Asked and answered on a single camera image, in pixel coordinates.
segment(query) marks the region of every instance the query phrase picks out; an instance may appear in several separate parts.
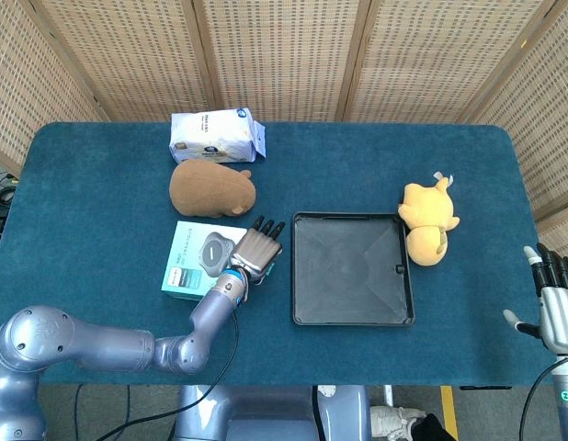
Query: white shoe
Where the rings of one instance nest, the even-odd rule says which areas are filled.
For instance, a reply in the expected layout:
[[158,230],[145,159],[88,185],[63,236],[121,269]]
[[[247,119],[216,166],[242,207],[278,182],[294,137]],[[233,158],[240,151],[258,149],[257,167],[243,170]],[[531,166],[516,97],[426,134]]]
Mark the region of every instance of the white shoe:
[[369,417],[372,436],[386,436],[388,441],[413,441],[411,428],[416,419],[425,418],[426,413],[417,409],[374,406],[369,408]]

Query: teal box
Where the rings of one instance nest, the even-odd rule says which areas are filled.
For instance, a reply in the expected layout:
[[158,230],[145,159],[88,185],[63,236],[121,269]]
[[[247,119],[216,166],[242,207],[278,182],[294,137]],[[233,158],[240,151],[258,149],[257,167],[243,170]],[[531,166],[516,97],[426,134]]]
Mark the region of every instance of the teal box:
[[179,299],[202,299],[228,265],[245,232],[244,228],[179,221],[162,291]]

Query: plastic tray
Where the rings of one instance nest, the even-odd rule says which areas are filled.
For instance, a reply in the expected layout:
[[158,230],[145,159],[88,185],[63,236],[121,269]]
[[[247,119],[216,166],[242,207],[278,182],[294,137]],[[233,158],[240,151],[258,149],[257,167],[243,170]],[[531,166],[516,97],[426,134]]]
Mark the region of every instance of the plastic tray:
[[294,322],[409,325],[415,320],[403,221],[396,214],[294,216]]

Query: wicker screen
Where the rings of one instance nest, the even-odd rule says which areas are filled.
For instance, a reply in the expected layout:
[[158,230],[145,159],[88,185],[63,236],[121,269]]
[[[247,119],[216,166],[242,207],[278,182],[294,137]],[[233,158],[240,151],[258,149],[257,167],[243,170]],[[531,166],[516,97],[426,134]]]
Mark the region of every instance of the wicker screen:
[[208,109],[180,0],[41,3],[113,119]]
[[30,141],[54,120],[101,120],[25,11],[0,0],[0,162],[18,173]]
[[358,0],[204,2],[226,107],[262,120],[333,120]]
[[534,210],[568,195],[568,6],[475,122],[511,134]]
[[538,0],[385,0],[348,119],[455,121]]
[[568,255],[568,208],[538,223],[540,240],[560,255]]

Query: teal tablecloth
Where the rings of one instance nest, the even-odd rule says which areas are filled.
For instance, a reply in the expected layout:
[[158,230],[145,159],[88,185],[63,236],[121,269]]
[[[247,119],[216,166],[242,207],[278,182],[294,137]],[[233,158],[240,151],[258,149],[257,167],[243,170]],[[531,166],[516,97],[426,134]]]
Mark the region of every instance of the teal tablecloth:
[[[176,221],[176,166],[165,123],[55,123],[31,146],[0,244],[0,323],[29,304],[88,322],[188,332],[194,302],[160,291]],[[537,305],[522,246],[535,243],[511,140],[491,126],[268,123],[267,159],[249,168],[258,214],[289,222],[284,253],[239,310],[241,341],[224,381],[245,384],[529,383],[552,360],[513,332],[502,309],[527,320]],[[412,265],[408,328],[300,327],[291,318],[290,220],[296,211],[394,212],[410,182],[449,189],[460,226],[445,259]],[[216,220],[199,219],[215,222]],[[48,381],[208,383],[229,355],[225,326],[201,374],[180,378],[50,368]]]

